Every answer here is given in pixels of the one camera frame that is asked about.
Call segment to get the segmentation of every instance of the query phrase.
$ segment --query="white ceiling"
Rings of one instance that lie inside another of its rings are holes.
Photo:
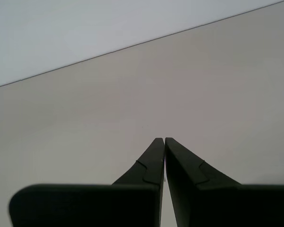
[[[0,86],[280,0],[0,0]]]

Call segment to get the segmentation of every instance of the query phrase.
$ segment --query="wall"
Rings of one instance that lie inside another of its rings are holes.
[[[0,85],[280,0],[0,0]]]
[[[284,2],[0,87],[0,227],[17,190],[111,184],[155,137],[284,183]]]

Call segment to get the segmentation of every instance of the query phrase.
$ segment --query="beige wall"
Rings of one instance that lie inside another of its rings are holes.
[[[241,183],[284,183],[284,2],[1,87],[0,227],[20,188],[110,184],[166,136]]]

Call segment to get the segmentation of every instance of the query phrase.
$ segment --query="black plastic part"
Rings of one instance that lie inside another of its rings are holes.
[[[284,225],[284,186],[241,185],[173,138],[165,152],[178,227]]]
[[[9,203],[14,227],[159,227],[164,142],[157,138],[113,185],[32,185]]]

